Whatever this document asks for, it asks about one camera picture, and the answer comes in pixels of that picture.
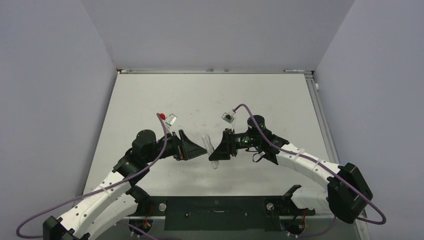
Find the white remote control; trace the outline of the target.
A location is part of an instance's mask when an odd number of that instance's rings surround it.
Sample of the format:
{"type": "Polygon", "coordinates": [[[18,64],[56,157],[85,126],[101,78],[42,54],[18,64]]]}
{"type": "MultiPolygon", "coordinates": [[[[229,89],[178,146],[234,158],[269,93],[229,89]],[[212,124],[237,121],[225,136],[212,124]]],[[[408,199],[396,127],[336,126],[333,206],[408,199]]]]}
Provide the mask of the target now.
{"type": "MultiPolygon", "coordinates": [[[[214,146],[213,146],[213,144],[211,142],[211,138],[210,138],[210,136],[208,134],[204,134],[201,138],[202,138],[204,147],[205,147],[205,149],[207,151],[207,154],[210,157],[212,155],[212,153],[214,152],[214,150],[215,150],[214,149],[214,146]]],[[[217,170],[218,169],[218,167],[219,167],[219,162],[218,161],[210,161],[210,163],[211,163],[211,166],[212,166],[212,168],[214,170],[217,170]]]]}

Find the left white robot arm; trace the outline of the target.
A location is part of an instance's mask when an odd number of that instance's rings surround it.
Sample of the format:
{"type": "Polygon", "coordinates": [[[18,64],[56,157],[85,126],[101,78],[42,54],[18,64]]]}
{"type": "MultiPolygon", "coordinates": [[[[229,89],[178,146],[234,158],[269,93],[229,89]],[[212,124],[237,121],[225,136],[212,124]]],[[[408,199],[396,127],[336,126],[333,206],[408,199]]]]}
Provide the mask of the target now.
{"type": "Polygon", "coordinates": [[[173,157],[187,161],[207,153],[207,149],[188,139],[181,129],[161,139],[156,139],[152,130],[140,131],[131,148],[89,196],[61,216],[44,221],[42,238],[95,240],[122,218],[148,211],[149,195],[137,183],[155,160],[173,157]]]}

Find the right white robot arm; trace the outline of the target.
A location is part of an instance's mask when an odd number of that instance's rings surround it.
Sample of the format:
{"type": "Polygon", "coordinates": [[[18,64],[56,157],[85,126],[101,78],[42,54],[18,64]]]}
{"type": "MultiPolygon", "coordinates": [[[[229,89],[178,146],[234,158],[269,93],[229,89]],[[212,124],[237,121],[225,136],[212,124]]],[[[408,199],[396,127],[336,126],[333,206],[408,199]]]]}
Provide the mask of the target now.
{"type": "Polygon", "coordinates": [[[295,214],[300,209],[330,211],[341,221],[352,224],[372,200],[373,194],[356,165],[349,162],[340,165],[306,153],[268,130],[261,115],[249,117],[247,126],[242,133],[226,128],[220,144],[208,159],[211,162],[230,160],[239,150],[254,148],[264,159],[292,169],[323,188],[295,190],[282,201],[287,213],[295,214]]]}

